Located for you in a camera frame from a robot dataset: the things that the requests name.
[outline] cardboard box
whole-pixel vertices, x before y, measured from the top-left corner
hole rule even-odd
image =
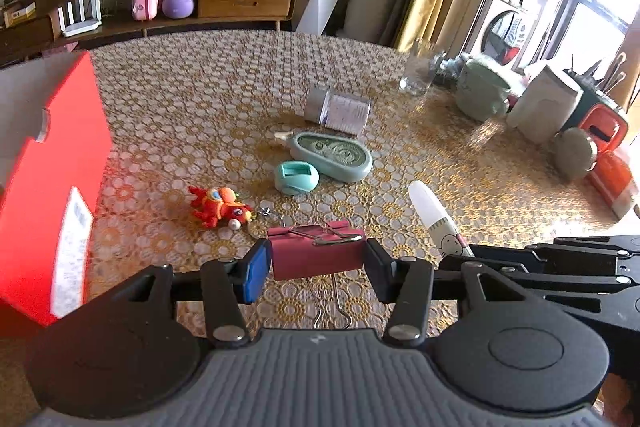
[[[19,4],[14,4],[4,10],[4,26],[10,28],[21,22],[28,21],[36,17],[36,3],[32,2],[24,8]]]
[[[110,150],[87,52],[0,71],[0,337],[47,326],[84,302]]]

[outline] red plush toy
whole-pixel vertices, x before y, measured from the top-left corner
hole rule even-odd
[[[236,201],[237,195],[231,188],[220,187],[205,190],[199,187],[189,187],[189,192],[195,194],[196,199],[191,206],[199,208],[193,215],[202,220],[202,225],[213,229],[222,219],[228,221],[231,230],[238,230],[242,223],[252,219],[252,208],[248,204]]]

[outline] yellow floral tablecloth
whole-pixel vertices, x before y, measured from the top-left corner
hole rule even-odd
[[[113,136],[91,245],[91,296],[149,264],[187,271],[248,251],[254,240],[244,229],[205,230],[190,216],[190,184],[231,187],[289,224],[349,217],[393,256],[434,263],[438,252],[408,199],[412,180],[436,192],[472,243],[523,247],[613,223],[588,183],[563,185],[546,153],[517,132],[470,121],[443,90],[400,95],[406,56],[389,48],[289,32],[207,31],[120,42],[91,55]],[[273,133],[314,128],[300,115],[317,85],[373,101],[360,139],[374,167],[357,184],[322,176],[312,194],[285,197],[272,171],[290,156]],[[313,280],[322,327],[341,327],[329,277]],[[390,310],[364,270],[340,274],[338,296],[357,327],[382,329]],[[302,280],[271,277],[258,302],[242,308],[253,331],[310,328],[316,315]],[[452,303],[434,303],[430,330],[455,316]],[[181,303],[178,319],[204,334],[201,304]]]

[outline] barcode label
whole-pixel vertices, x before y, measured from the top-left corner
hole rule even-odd
[[[84,210],[80,208],[80,205],[77,203],[74,203],[74,214],[76,214],[76,217],[78,218],[78,222],[84,228],[84,224],[86,223],[86,214],[84,213]]]
[[[327,104],[324,125],[357,136],[369,118],[369,103],[334,95]]]
[[[51,283],[52,315],[64,317],[82,304],[87,243],[94,216],[77,188],[71,187],[56,250]]]

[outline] metal screw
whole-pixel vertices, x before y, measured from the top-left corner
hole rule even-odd
[[[420,330],[409,324],[398,324],[389,328],[389,336],[397,341],[414,341],[420,337]]]
[[[244,330],[232,324],[213,330],[213,337],[220,342],[237,342],[244,339]]]

